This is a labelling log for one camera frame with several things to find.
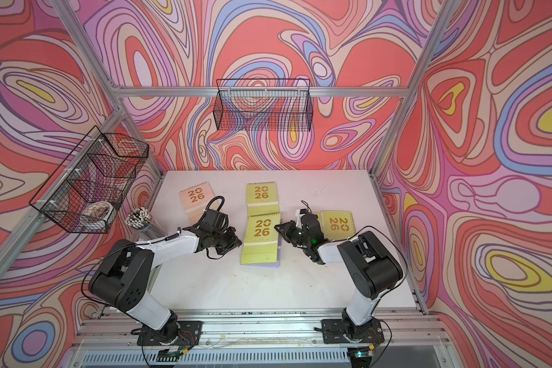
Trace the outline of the purple calendar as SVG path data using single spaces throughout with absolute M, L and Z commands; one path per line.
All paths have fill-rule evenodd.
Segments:
M 261 267 L 261 268 L 279 268 L 280 262 L 272 262 L 272 263 L 260 263 L 260 264 L 254 264 L 255 267 Z

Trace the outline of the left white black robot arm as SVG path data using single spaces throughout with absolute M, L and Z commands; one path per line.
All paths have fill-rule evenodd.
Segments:
M 168 337 L 177 335 L 175 314 L 147 291 L 150 273 L 174 259 L 207 253 L 214 248 L 219 257 L 242 245 L 228 216 L 210 209 L 195 225 L 146 242 L 116 243 L 88 283 L 88 291 L 106 304 Z

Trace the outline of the pink 2026 calendar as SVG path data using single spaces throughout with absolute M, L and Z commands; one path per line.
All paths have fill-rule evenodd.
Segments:
M 191 225 L 200 220 L 208 203 L 214 197 L 215 195 L 208 182 L 202 182 L 179 192 L 182 207 Z

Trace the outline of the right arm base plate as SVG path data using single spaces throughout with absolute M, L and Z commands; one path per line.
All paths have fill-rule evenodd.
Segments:
M 326 344 L 367 343 L 378 346 L 385 341 L 380 320 L 372 318 L 363 325 L 357 326 L 349 319 L 323 319 L 319 328 Z

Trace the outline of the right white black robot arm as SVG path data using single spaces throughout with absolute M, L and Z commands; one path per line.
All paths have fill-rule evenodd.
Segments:
M 274 230 L 318 265 L 345 265 L 355 292 L 342 319 L 352 328 L 369 324 L 380 300 L 406 278 L 406 259 L 400 250 L 391 252 L 387 246 L 392 241 L 372 225 L 347 239 L 332 241 L 325 238 L 317 215 L 302 210 L 297 221 L 275 225 Z

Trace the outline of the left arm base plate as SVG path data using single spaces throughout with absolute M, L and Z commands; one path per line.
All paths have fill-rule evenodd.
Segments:
M 161 330 L 143 325 L 137 339 L 140 347 L 188 347 L 199 344 L 203 323 L 200 320 L 170 320 Z

